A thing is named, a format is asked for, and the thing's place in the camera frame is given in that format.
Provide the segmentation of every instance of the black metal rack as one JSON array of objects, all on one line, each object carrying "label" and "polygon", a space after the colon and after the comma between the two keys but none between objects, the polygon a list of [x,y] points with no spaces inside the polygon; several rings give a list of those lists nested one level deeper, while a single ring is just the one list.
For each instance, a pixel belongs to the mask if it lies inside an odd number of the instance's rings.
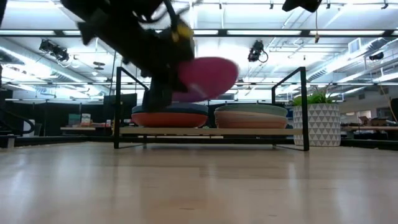
[{"label": "black metal rack", "polygon": [[[135,82],[140,84],[142,87],[144,87],[145,90],[148,90],[148,87],[145,86],[142,82],[140,82],[134,75],[129,73],[126,69],[122,67],[118,67],[116,69],[116,104],[115,104],[115,122],[114,122],[114,137],[113,137],[113,144],[115,149],[119,149],[120,145],[119,143],[121,142],[121,127],[120,127],[120,119],[121,119],[121,77],[122,77],[122,72],[125,73],[127,76],[132,78]],[[303,129],[302,132],[300,130],[300,133],[303,134],[303,151],[309,151],[310,150],[310,143],[309,143],[309,138],[308,138],[308,111],[307,111],[307,73],[305,67],[299,67],[296,69],[294,72],[292,72],[290,75],[286,76],[282,81],[277,83],[275,86],[272,87],[272,104],[276,103],[276,88],[283,84],[286,80],[291,78],[292,76],[296,75],[298,72],[300,72],[300,79],[301,79],[301,94],[302,94],[302,111],[303,111]],[[155,129],[147,129],[149,133],[155,133],[155,134],[160,134],[157,133],[158,131],[154,131]],[[142,133],[143,138],[134,138],[134,142],[141,142],[141,143],[153,143],[153,142],[161,142],[161,143],[173,143],[175,142],[175,139],[151,139],[150,141],[147,139],[148,133]],[[225,144],[226,141],[230,139],[225,139],[225,141],[220,141],[219,139],[185,139],[188,142],[192,143],[222,143]],[[285,144],[287,142],[291,141],[284,141],[283,139],[245,139],[238,141],[241,144],[272,144],[276,146],[277,144]]]}]

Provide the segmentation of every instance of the potted plant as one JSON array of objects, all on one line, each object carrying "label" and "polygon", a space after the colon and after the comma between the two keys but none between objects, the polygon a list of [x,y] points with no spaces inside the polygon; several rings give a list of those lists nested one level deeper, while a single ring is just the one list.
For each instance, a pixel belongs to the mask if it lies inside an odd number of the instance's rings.
[{"label": "potted plant", "polygon": [[[307,96],[308,102],[308,135],[310,146],[336,147],[340,146],[340,111],[337,104],[332,103],[327,96],[328,87],[315,87],[313,93]],[[293,100],[294,128],[303,128],[302,97]],[[294,144],[303,145],[303,136],[294,136]]]}]

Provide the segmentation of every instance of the stacked bowls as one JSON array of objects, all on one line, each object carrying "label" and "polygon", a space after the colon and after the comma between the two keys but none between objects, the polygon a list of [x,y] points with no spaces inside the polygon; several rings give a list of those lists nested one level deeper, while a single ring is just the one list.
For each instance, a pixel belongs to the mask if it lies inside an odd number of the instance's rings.
[{"label": "stacked bowls", "polygon": [[132,109],[131,119],[148,128],[197,128],[208,118],[208,107],[194,103],[175,103],[155,113],[148,113],[142,106]]},{"label": "stacked bowls", "polygon": [[215,111],[218,128],[285,128],[287,109],[272,105],[229,105]]}]

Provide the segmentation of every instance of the geometric patterned planter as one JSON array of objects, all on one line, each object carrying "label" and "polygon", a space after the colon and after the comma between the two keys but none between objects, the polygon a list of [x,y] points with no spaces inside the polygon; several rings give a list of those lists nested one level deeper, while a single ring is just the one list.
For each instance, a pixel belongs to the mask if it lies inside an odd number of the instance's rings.
[{"label": "geometric patterned planter", "polygon": [[[302,107],[293,107],[294,128],[303,128]],[[308,133],[310,146],[340,146],[340,110],[337,104],[308,105]],[[303,136],[294,136],[294,144],[303,145]]]}]

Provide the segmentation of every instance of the ceiling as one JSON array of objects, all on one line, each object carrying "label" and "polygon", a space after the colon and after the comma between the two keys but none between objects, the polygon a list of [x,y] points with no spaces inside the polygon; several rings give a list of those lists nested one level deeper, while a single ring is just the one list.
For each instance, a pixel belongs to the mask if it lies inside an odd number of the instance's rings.
[{"label": "ceiling", "polygon": [[[183,8],[189,1],[179,0],[174,3],[176,11]],[[281,7],[284,1],[273,0],[274,7],[270,9],[270,1],[239,1],[222,0],[210,1],[204,0],[204,3],[195,6],[190,12],[185,13],[182,18],[194,29],[315,29],[317,15],[297,8],[291,12],[284,12]],[[395,15],[398,13],[398,0],[389,0],[389,7],[381,9],[384,1],[380,0],[331,0],[331,7],[327,9],[327,1],[318,10],[318,28],[319,29],[398,29],[398,21]],[[49,0],[9,0],[6,14],[1,29],[17,30],[76,30],[76,22],[80,19],[73,15],[67,9],[62,7],[59,1]],[[169,18],[165,18],[158,24],[151,26],[154,29],[163,29],[169,26]],[[68,49],[71,58],[65,63],[58,63],[50,55],[44,55],[39,50],[42,39],[48,39],[53,43]],[[266,52],[269,54],[269,60],[266,63],[249,63],[247,60],[248,52],[254,41],[261,39],[266,46]],[[219,56],[228,58],[239,65],[239,79],[244,82],[279,82],[297,67],[307,68],[307,74],[316,72],[340,55],[348,51],[348,43],[355,40],[350,38],[324,38],[319,43],[315,43],[314,38],[285,38],[285,37],[196,37],[195,54],[197,57]],[[363,42],[370,42],[372,39],[363,39]],[[0,37],[0,46],[8,49],[23,57],[31,58],[34,63],[42,64],[47,69],[67,74],[69,77],[75,77],[82,82],[104,82],[112,77],[115,66],[121,65],[121,56],[107,46],[103,41],[92,41],[84,46],[78,37]],[[354,75],[363,70],[376,67],[381,63],[395,59],[398,53],[396,45],[391,44],[383,49],[385,57],[383,61],[367,61],[363,55],[356,57],[349,63],[341,65],[330,70],[321,77],[312,80],[312,82],[337,82],[345,77]],[[105,63],[104,70],[97,71],[93,62]],[[42,68],[31,68],[29,73],[40,73]],[[126,69],[133,75],[139,74],[139,71],[133,65],[126,66]],[[395,67],[388,68],[388,71],[395,71]],[[347,82],[371,82],[381,75],[381,72],[374,71],[371,78],[369,74],[363,74]],[[149,79],[141,78],[143,82],[149,82]],[[13,78],[13,82],[24,82],[26,78]],[[297,82],[298,76],[294,76],[287,82]],[[68,79],[63,82],[76,82],[74,79]],[[122,82],[132,82],[132,80],[123,76]],[[269,100],[271,98],[270,86],[252,86],[251,88],[234,86],[230,93],[240,91],[240,100]],[[48,86],[51,88],[65,88],[64,86]],[[81,86],[81,89],[74,90],[82,92],[87,86]],[[108,86],[96,86],[97,91],[92,96],[101,97],[98,92],[106,93]],[[281,88],[280,93],[293,94],[298,88]],[[142,98],[142,88],[135,85],[124,85],[123,93],[138,92],[139,98]],[[70,98],[70,91],[65,91],[65,98]],[[31,97],[36,93],[27,93],[21,97]]]}]

